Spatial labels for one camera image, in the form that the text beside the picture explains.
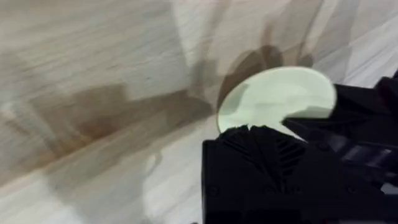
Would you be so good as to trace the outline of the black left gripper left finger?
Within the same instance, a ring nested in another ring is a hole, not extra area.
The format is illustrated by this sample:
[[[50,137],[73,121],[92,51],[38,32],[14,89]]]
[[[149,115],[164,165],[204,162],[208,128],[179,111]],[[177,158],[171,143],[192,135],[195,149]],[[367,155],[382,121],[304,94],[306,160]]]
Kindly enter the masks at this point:
[[[231,128],[202,143],[204,223],[300,223],[299,211],[277,208],[307,144],[266,126]]]

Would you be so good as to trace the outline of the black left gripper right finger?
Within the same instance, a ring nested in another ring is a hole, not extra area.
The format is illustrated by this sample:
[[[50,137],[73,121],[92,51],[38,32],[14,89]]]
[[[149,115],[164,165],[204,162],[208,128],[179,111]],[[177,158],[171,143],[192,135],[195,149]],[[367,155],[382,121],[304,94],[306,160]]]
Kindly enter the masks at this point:
[[[327,118],[288,117],[282,122],[304,140],[335,151],[384,149],[397,152],[397,74],[374,87],[335,85],[337,101]]]

